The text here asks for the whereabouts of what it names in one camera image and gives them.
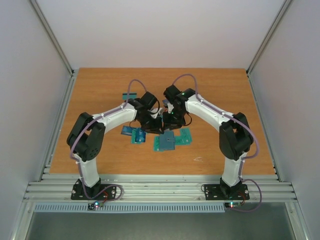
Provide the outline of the teal card with signature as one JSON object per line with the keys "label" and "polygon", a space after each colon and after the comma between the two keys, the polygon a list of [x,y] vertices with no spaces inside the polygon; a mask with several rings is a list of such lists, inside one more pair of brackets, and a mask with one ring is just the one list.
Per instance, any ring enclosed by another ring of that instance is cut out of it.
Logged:
{"label": "teal card with signature", "polygon": [[161,152],[162,151],[162,150],[160,150],[160,138],[159,138],[159,136],[155,136],[154,137],[153,150],[155,152]]}

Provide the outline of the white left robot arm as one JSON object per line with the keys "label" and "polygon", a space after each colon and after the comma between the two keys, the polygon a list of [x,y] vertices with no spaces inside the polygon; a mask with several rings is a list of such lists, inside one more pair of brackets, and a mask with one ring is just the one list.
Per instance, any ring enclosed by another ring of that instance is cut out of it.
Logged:
{"label": "white left robot arm", "polygon": [[159,100],[150,92],[140,98],[129,98],[121,105],[102,113],[90,115],[83,112],[77,118],[67,137],[69,157],[75,160],[83,195],[96,199],[101,190],[101,178],[97,170],[97,156],[103,146],[105,135],[125,123],[137,121],[140,128],[151,134],[164,132],[162,119],[158,116]]}

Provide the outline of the teal card black stripe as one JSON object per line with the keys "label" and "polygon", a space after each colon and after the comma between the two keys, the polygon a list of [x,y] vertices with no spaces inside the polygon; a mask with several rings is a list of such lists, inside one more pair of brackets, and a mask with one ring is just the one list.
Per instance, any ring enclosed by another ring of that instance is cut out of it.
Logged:
{"label": "teal card black stripe", "polygon": [[124,92],[122,94],[122,99],[124,101],[128,100],[128,99],[135,99],[137,97],[137,93],[136,92]]}

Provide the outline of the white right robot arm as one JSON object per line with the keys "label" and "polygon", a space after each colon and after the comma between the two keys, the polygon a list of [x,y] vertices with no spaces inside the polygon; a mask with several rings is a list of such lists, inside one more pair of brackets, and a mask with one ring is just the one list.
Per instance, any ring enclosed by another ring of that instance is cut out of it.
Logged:
{"label": "white right robot arm", "polygon": [[220,191],[225,198],[234,197],[241,184],[243,161],[254,142],[246,116],[218,108],[191,88],[180,91],[171,85],[163,95],[169,101],[168,111],[162,118],[165,130],[182,128],[186,125],[185,115],[193,114],[218,131],[219,149],[225,157]]}

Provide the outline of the teal leather card holder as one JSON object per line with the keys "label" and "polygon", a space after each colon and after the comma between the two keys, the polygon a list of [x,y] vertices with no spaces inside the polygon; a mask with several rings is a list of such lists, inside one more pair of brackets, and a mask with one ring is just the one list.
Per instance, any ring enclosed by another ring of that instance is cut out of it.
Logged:
{"label": "teal leather card holder", "polygon": [[165,131],[159,136],[159,151],[173,151],[175,150],[175,135],[173,131]]}

